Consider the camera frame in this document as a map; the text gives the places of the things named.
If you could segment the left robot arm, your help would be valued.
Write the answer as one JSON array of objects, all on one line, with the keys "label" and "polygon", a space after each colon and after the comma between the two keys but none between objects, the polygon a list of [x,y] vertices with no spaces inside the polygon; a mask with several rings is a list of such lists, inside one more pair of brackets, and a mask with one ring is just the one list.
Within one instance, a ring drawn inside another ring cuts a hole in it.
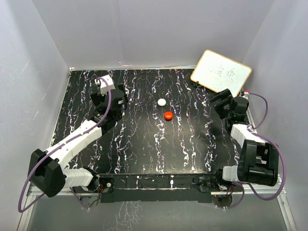
[{"label": "left robot arm", "polygon": [[62,189],[82,187],[94,192],[99,188],[98,173],[89,167],[68,169],[67,164],[89,144],[96,141],[121,120],[128,99],[123,84],[110,93],[94,93],[95,105],[89,119],[69,136],[45,151],[36,149],[30,158],[30,182],[48,197],[54,197]]}]

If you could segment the aluminium frame rail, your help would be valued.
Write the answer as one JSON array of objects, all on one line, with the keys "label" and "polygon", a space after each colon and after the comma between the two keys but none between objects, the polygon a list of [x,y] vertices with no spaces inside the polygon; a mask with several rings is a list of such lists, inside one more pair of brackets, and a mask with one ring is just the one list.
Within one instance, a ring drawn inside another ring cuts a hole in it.
[{"label": "aluminium frame rail", "polygon": [[295,231],[286,195],[258,199],[249,189],[227,198],[197,189],[116,189],[98,200],[95,192],[77,188],[39,198],[24,212],[20,231]]}]

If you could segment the red ball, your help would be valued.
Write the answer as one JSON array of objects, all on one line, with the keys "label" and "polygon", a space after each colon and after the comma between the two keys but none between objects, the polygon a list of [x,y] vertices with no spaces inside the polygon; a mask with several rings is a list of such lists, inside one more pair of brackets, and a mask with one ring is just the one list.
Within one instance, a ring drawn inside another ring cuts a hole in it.
[{"label": "red ball", "polygon": [[167,121],[171,120],[171,119],[173,118],[173,113],[170,112],[170,111],[165,112],[165,113],[164,113],[164,118],[165,118],[165,120],[167,120]]}]

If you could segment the white earbud charging case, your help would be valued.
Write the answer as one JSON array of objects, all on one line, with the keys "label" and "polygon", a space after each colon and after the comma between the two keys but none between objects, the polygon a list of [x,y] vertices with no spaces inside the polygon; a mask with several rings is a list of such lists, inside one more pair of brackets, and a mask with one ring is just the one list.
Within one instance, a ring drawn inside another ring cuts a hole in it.
[{"label": "white earbud charging case", "polygon": [[165,99],[159,99],[158,101],[157,101],[157,104],[160,106],[160,107],[164,107],[165,105],[166,105],[166,100]]}]

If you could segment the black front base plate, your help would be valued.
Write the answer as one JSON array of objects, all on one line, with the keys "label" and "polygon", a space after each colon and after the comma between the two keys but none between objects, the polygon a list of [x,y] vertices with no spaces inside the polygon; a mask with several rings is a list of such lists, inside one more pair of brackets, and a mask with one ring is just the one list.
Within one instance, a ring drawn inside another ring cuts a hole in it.
[{"label": "black front base plate", "polygon": [[215,174],[101,174],[96,186],[86,191],[74,187],[82,196],[94,195],[101,203],[128,201],[211,203],[214,195],[241,193],[239,186],[219,183]]}]

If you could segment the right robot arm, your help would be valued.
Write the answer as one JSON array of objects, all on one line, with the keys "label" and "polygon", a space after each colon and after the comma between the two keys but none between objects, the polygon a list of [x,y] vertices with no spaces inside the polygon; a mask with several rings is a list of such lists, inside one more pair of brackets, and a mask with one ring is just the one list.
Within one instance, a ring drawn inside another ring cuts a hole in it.
[{"label": "right robot arm", "polygon": [[278,179],[279,154],[277,149],[249,131],[246,112],[248,97],[233,97],[229,89],[209,97],[225,129],[241,147],[237,165],[223,166],[216,171],[215,187],[225,191],[232,182],[274,186]]}]

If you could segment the small whiteboard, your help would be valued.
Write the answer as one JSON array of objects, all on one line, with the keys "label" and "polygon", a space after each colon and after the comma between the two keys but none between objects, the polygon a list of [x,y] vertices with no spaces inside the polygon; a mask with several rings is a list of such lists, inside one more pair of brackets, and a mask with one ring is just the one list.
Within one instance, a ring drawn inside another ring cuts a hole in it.
[{"label": "small whiteboard", "polygon": [[236,97],[251,73],[252,68],[214,51],[205,50],[191,74],[191,80],[214,92],[229,89],[231,95]]}]

